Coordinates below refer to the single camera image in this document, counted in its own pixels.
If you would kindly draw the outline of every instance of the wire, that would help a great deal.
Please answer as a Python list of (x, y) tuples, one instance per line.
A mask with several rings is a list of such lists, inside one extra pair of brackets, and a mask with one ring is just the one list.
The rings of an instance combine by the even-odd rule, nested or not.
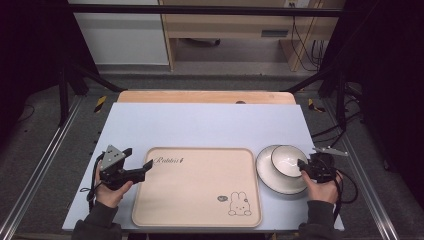
[(336, 139), (337, 137), (338, 137), (338, 136), (334, 136), (334, 137), (331, 137), (331, 138), (322, 139), (322, 140), (317, 140), (317, 141), (313, 141), (313, 142), (314, 142), (314, 143), (327, 142), (327, 141), (330, 141), (330, 140)]
[(337, 139), (330, 145), (330, 148), (333, 148), (334, 145), (336, 145), (336, 143), (340, 140), (340, 138), (343, 136), (343, 134), (346, 132), (346, 130), (343, 130), (339, 136), (337, 136)]
[(299, 60), (300, 65), (302, 65), (303, 69), (305, 69), (306, 71), (312, 71), (312, 72), (315, 72), (315, 70), (307, 69), (307, 68), (305, 67), (305, 65), (303, 65), (302, 59), (301, 59), (301, 57), (299, 56), (299, 54), (297, 53), (297, 51), (296, 51), (296, 47), (294, 46), (294, 42), (293, 42), (293, 37), (294, 37), (294, 35), (293, 35), (293, 32), (294, 32), (294, 30), (295, 30), (295, 31), (296, 31), (296, 33), (297, 33), (297, 35), (298, 35), (298, 37), (299, 37), (300, 42), (302, 43), (303, 48), (305, 48), (305, 45), (303, 44), (303, 41), (302, 41), (302, 39), (300, 38), (299, 33), (297, 32), (297, 28), (296, 28), (296, 20), (295, 20), (295, 19), (296, 19), (296, 18), (295, 18), (295, 16), (293, 16), (293, 25), (292, 25), (291, 39), (290, 39), (290, 42), (291, 42), (291, 45), (292, 45), (293, 51), (294, 51), (294, 53), (296, 54), (297, 59)]
[[(349, 122), (349, 120), (350, 120), (350, 119), (354, 118), (355, 116), (359, 115), (360, 113), (361, 113), (361, 111), (356, 112), (356, 113), (355, 113), (355, 114), (353, 114), (352, 116), (347, 117), (347, 118), (346, 118), (346, 122)], [(315, 137), (318, 137), (318, 136), (324, 135), (324, 134), (326, 134), (326, 133), (329, 133), (329, 132), (333, 131), (334, 129), (338, 128), (339, 126), (340, 126), (340, 124), (337, 124), (337, 125), (335, 125), (335, 126), (333, 126), (333, 127), (329, 128), (329, 129), (326, 129), (326, 130), (322, 131), (322, 132), (315, 133), (315, 134), (311, 135), (311, 138), (315, 138)]]
[[(310, 31), (311, 31), (311, 29), (312, 29), (312, 23), (313, 23), (313, 20), (312, 20), (312, 21), (311, 21), (311, 23), (309, 24), (309, 28), (308, 28), (308, 32), (306, 33), (306, 36), (308, 36), (308, 35), (309, 35), (309, 32), (310, 32)], [(295, 46), (294, 46), (294, 42), (293, 42), (293, 32), (294, 32), (294, 31), (296, 31), (297, 37), (299, 38), (299, 41), (300, 41), (300, 43), (302, 44), (302, 49), (304, 49), (304, 50), (305, 50), (305, 54), (306, 54), (306, 56), (307, 56), (308, 60), (312, 63), (312, 65), (313, 65), (314, 67), (316, 67), (316, 68), (317, 68), (317, 70), (307, 69), (307, 68), (305, 67), (305, 65), (303, 65), (302, 59), (301, 59), (300, 55), (297, 53), (296, 48), (295, 48)], [(319, 70), (319, 65), (317, 65), (317, 64), (315, 63), (315, 61), (313, 61), (313, 59), (311, 59), (311, 57), (309, 56), (308, 51), (307, 51), (306, 46), (305, 46), (305, 43), (302, 41), (302, 38), (300, 37), (300, 34), (299, 34), (299, 32), (297, 31), (297, 27), (296, 27), (296, 17), (295, 17), (295, 16), (293, 16), (293, 25), (292, 25), (292, 31), (291, 31), (291, 39), (290, 39), (290, 42), (291, 42), (291, 45), (292, 45), (293, 51), (294, 51), (294, 53), (296, 54), (296, 56), (297, 56), (297, 58), (298, 58), (298, 60), (299, 60), (300, 64), (302, 65), (303, 69), (305, 69), (305, 70), (307, 70), (307, 71), (312, 71), (312, 72), (318, 71), (318, 70)]]
[(322, 54), (323, 54), (323, 50), (324, 50), (324, 40), (320, 41), (320, 46), (318, 49), (318, 57), (315, 57), (314, 53), (315, 53), (315, 44), (317, 44), (317, 40), (314, 40), (312, 43), (312, 49), (311, 49), (311, 55), (312, 55), (312, 62), (316, 65), (317, 67), (317, 71), (319, 71), (320, 67), (321, 67), (321, 63), (323, 60)]
[(91, 187), (90, 188), (81, 188), (80, 192), (86, 192), (88, 191), (87, 194), (87, 201), (88, 201), (88, 210), (89, 212), (91, 212), (91, 209), (93, 209), (94, 207), (94, 197), (95, 197), (95, 193), (96, 193), (96, 189), (103, 184), (102, 181), (100, 181), (98, 184), (94, 185), (96, 182), (96, 171), (97, 171), (97, 165), (99, 164), (100, 160), (103, 159), (105, 153), (103, 152), (102, 154), (100, 154), (96, 161), (94, 162), (94, 167), (93, 167), (93, 175), (91, 176)]
[[(336, 208), (334, 209), (334, 221), (336, 221), (337, 216), (339, 215), (340, 209), (342, 207), (342, 204), (351, 204), (353, 202), (355, 202), (358, 199), (358, 195), (359, 195), (359, 191), (358, 191), (358, 186), (356, 185), (355, 181), (353, 181), (353, 179), (344, 171), (337, 169), (335, 167), (329, 167), (324, 160), (322, 160), (321, 158), (317, 157), (316, 158), (323, 166), (324, 169), (326, 169), (326, 171), (332, 176), (332, 181), (334, 182), (336, 188), (337, 188), (337, 201), (336, 201)], [(353, 187), (355, 189), (355, 195), (353, 196), (353, 198), (351, 200), (348, 201), (344, 201), (342, 200), (342, 195), (343, 195), (343, 190), (344, 190), (344, 181), (343, 181), (343, 177), (339, 174), (339, 172), (343, 175), (343, 177), (347, 177), (349, 179), (350, 182), (352, 182)], [(337, 176), (339, 176), (341, 178), (341, 186), (339, 184), (339, 182), (337, 181)]]

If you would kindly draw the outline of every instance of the cartoon rabbit print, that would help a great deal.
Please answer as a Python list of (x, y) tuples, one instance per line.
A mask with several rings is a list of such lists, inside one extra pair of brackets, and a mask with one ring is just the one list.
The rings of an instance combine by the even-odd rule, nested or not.
[(250, 211), (250, 204), (247, 200), (245, 192), (233, 192), (231, 194), (231, 203), (230, 211), (228, 212), (230, 216), (250, 216), (252, 212)]

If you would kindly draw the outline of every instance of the table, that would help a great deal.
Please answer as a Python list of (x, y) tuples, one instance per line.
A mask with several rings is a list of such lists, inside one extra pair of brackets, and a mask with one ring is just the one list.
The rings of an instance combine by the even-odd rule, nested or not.
[[(280, 99), (284, 104), (277, 104), (276, 99)], [(273, 104), (264, 104), (268, 100), (271, 100)], [(240, 101), (252, 104), (227, 104)], [(265, 147), (278, 143), (291, 144), (306, 154), (311, 154), (314, 152), (313, 143), (306, 122), (300, 107), (294, 103), (293, 95), (274, 92), (123, 92), (110, 112), (80, 188), (89, 186), (94, 159), (106, 149), (108, 144), (118, 149), (133, 148), (133, 155), (126, 160), (125, 169), (141, 167), (141, 161), (134, 159), (144, 159), (144, 154), (157, 146), (245, 147), (250, 149), (256, 157)], [(281, 232), (295, 230), (299, 223), (307, 220), (306, 191), (295, 195), (279, 194), (259, 180), (263, 217), (257, 227), (138, 227), (129, 217), (136, 190), (132, 188), (125, 195), (115, 217), (115, 222), (121, 223), (125, 231)], [(77, 192), (63, 225), (64, 230), (72, 230), (75, 222), (88, 214), (85, 197), (86, 193)], [(338, 229), (344, 228), (340, 218), (335, 226)]]

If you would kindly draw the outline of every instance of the human hand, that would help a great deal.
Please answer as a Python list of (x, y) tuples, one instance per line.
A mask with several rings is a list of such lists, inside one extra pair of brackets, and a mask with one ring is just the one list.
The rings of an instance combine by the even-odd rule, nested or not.
[[(310, 200), (323, 201), (328, 203), (336, 203), (338, 199), (338, 192), (336, 183), (329, 181), (326, 183), (315, 183), (309, 178), (305, 171), (301, 171), (302, 178), (308, 187), (308, 195)], [(337, 172), (336, 180), (338, 183), (342, 181), (343, 176)]]
[[(96, 183), (100, 182), (100, 165), (101, 161), (99, 161), (96, 169)], [(106, 185), (100, 184), (96, 189), (96, 200), (110, 208), (116, 208), (124, 194), (130, 190), (132, 185), (133, 182), (128, 181), (120, 189), (113, 191)]]

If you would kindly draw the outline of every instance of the white wall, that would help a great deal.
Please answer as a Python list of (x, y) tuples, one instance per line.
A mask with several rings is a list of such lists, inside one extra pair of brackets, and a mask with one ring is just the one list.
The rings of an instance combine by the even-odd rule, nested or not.
[[(157, 0), (69, 0), (78, 4), (157, 5)], [(168, 65), (159, 14), (75, 13), (96, 64)]]

